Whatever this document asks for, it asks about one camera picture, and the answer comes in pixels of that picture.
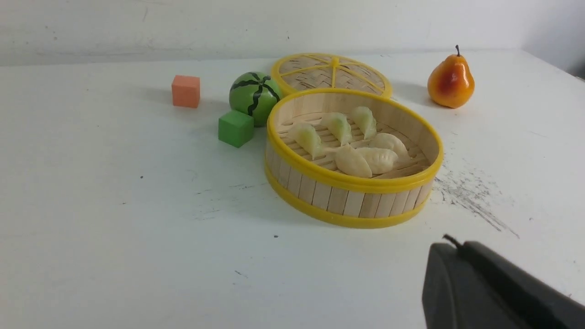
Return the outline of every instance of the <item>yellow plastic rim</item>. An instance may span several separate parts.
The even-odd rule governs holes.
[[[408,114],[414,116],[417,120],[419,120],[432,134],[439,146],[439,154],[437,155],[436,160],[425,170],[410,175],[407,177],[400,177],[400,178],[393,178],[393,179],[367,179],[361,177],[354,177],[349,176],[342,173],[333,172],[331,170],[325,169],[312,163],[300,155],[296,154],[291,148],[289,148],[282,139],[280,139],[278,133],[276,132],[274,118],[276,117],[276,113],[280,111],[280,108],[287,102],[290,102],[298,97],[303,97],[305,95],[310,94],[320,94],[320,93],[337,93],[337,94],[354,94],[360,95],[367,98],[373,98],[375,100],[386,102],[391,104],[394,107],[399,108],[402,111],[407,112]],[[382,96],[376,96],[370,94],[369,92],[364,91],[357,91],[357,90],[348,90],[348,89],[333,89],[333,88],[318,88],[318,89],[311,89],[306,91],[296,92],[292,95],[286,96],[280,102],[276,103],[274,108],[272,109],[269,117],[268,117],[268,125],[267,125],[267,134],[268,140],[272,144],[272,147],[276,153],[286,161],[291,167],[298,170],[304,175],[309,176],[310,178],[319,181],[323,184],[327,184],[332,187],[336,187],[342,190],[349,190],[349,191],[356,191],[356,192],[364,192],[364,193],[379,193],[379,194],[387,194],[387,193],[399,193],[402,191],[408,191],[415,189],[419,186],[429,183],[433,180],[441,168],[441,163],[443,162],[443,143],[437,134],[436,130],[420,115],[413,112],[412,110],[406,108],[399,103],[384,98]]]
[[[293,208],[320,221],[328,222],[330,224],[343,227],[384,228],[398,225],[416,216],[425,207],[426,201],[429,198],[427,196],[425,201],[423,201],[418,207],[415,207],[413,210],[396,216],[383,218],[360,218],[344,216],[330,213],[329,211],[323,210],[321,208],[317,208],[314,205],[308,204],[302,201],[301,199],[295,197],[292,193],[290,193],[287,189],[280,185],[276,178],[274,178],[272,173],[270,173],[270,169],[268,167],[268,160],[266,159],[266,157],[264,157],[264,172],[266,174],[268,182],[270,183],[274,191],[276,191],[276,193]]]
[[[317,60],[317,61],[321,61],[321,62],[323,62],[323,65],[304,67],[304,68],[300,68],[298,70],[293,70],[291,72],[286,72],[284,74],[280,74],[280,66],[283,63],[285,63],[291,59],[301,57],[301,56],[305,56],[305,57],[309,57],[309,58],[312,58],[312,59]],[[327,61],[327,60],[324,60],[322,58],[319,58],[319,56],[331,57],[331,61]],[[352,65],[362,66],[362,67],[367,68],[368,70],[376,73],[380,77],[382,82],[384,83],[384,89],[381,89],[380,87],[378,87],[378,85],[376,85],[375,83],[370,81],[368,78],[362,76],[361,74],[354,72],[352,70],[348,70],[344,67],[340,67],[339,59],[346,60],[346,61],[350,62]],[[378,70],[376,70],[375,68],[373,68],[371,66],[368,66],[364,63],[361,63],[359,61],[353,60],[353,59],[348,58],[348,57],[343,57],[343,56],[322,54],[322,53],[301,53],[301,54],[290,55],[287,57],[283,57],[283,58],[279,59],[276,63],[274,63],[274,65],[272,66],[272,69],[270,70],[270,75],[274,79],[274,81],[276,81],[278,86],[280,87],[280,91],[282,91],[283,95],[288,96],[288,95],[294,94],[295,92],[299,92],[299,91],[296,90],[295,88],[292,88],[286,81],[284,81],[283,76],[286,76],[287,74],[311,70],[313,68],[319,68],[319,67],[338,68],[338,69],[343,70],[343,71],[345,71],[345,72],[347,72],[347,73],[349,73],[357,78],[360,78],[361,80],[364,80],[368,84],[370,84],[374,89],[381,92],[380,97],[390,98],[390,96],[392,96],[392,85],[390,84],[390,81],[388,80],[388,78],[386,78],[386,76],[384,76]],[[331,77],[331,87],[332,88],[335,88],[335,72],[336,72],[336,70],[332,70],[332,77]]]

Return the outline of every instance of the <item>watermelon stripe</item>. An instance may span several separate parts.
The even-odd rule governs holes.
[[[258,83],[258,81],[254,81],[254,80],[240,81],[238,83],[232,84],[232,88],[230,88],[230,91],[232,91],[232,90],[234,90],[235,88],[238,88],[238,87],[244,87],[246,85],[252,85],[252,84],[259,84],[259,83]]]
[[[269,86],[267,84],[265,84],[263,86],[264,86],[264,88],[268,89],[268,91],[272,94],[272,96],[274,96],[276,98],[277,102],[280,102],[280,97],[278,97],[278,94],[274,91],[274,89],[272,89],[271,86]]]
[[[248,73],[250,73],[254,77],[254,79],[256,79],[256,81],[260,81],[260,77],[258,76],[258,74],[254,73],[254,72],[248,72]]]
[[[260,99],[261,95],[262,85],[259,85],[258,90],[256,90],[256,92],[254,92],[254,95],[252,96],[252,105],[248,107],[248,115],[252,116],[252,112],[254,112],[254,110],[258,107],[258,100]]]

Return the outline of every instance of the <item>black object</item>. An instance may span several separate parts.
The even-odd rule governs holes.
[[[429,250],[422,305],[429,329],[582,329],[585,307],[476,241]]]

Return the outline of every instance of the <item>dumpling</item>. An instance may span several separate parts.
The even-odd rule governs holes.
[[[335,138],[341,143],[341,146],[353,141],[352,126],[349,125],[347,117],[343,113],[326,113],[321,119],[320,125],[327,127],[333,136],[335,136]]]
[[[400,140],[400,138],[392,135],[391,133],[379,133],[372,139],[369,146],[371,148],[379,148],[379,149],[390,149],[393,150],[397,155],[398,159],[402,161],[410,160],[410,155],[408,155],[408,150],[406,150],[406,146]]]
[[[364,139],[370,139],[376,135],[376,119],[371,110],[365,106],[359,106],[349,112],[349,117],[356,123],[364,134]]]
[[[356,151],[363,156],[374,175],[389,172],[398,160],[398,155],[389,149],[359,148]]]
[[[307,122],[293,124],[287,133],[287,137],[307,151],[311,155],[311,160],[315,160],[316,157],[324,153],[321,137],[317,134],[315,127]]]
[[[335,153],[335,165],[350,176],[371,178],[372,172],[364,157],[350,145],[342,146]]]

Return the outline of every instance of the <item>foam block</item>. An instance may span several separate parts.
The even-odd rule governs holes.
[[[254,137],[254,118],[239,111],[229,111],[219,119],[218,138],[241,147]]]
[[[200,81],[198,77],[175,76],[171,86],[173,105],[197,108],[199,106]]]

